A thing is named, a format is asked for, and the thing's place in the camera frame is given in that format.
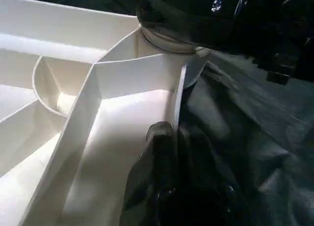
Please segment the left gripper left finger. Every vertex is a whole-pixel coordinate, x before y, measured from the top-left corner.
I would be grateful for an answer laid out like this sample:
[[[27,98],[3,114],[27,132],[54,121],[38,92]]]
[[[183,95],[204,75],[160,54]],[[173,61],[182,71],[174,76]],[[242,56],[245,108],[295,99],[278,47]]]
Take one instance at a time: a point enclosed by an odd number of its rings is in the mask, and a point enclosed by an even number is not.
[[[168,121],[152,124],[145,148],[125,187],[121,226],[161,226],[162,214],[179,181],[175,132]]]

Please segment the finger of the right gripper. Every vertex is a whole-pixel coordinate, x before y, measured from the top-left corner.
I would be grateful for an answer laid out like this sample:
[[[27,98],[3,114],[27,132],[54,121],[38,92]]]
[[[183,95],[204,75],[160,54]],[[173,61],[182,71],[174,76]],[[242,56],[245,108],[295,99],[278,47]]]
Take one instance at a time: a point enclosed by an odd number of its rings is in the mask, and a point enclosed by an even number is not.
[[[243,0],[139,0],[140,24],[183,43],[224,48],[234,36]]]

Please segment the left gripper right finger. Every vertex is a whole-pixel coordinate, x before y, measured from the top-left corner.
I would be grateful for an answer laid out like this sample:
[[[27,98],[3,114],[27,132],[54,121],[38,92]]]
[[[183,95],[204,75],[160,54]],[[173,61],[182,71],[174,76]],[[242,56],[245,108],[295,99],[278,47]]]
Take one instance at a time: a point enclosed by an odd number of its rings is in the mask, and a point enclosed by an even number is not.
[[[180,125],[181,222],[184,226],[246,226],[248,212],[231,173],[206,134]]]

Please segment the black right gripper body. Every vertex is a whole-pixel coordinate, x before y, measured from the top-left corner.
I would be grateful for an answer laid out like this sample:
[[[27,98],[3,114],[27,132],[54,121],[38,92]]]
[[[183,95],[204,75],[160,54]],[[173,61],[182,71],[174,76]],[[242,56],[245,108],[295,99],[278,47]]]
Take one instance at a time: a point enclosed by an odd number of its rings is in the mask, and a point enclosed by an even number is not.
[[[237,0],[235,54],[252,58],[267,80],[314,81],[314,0]]]

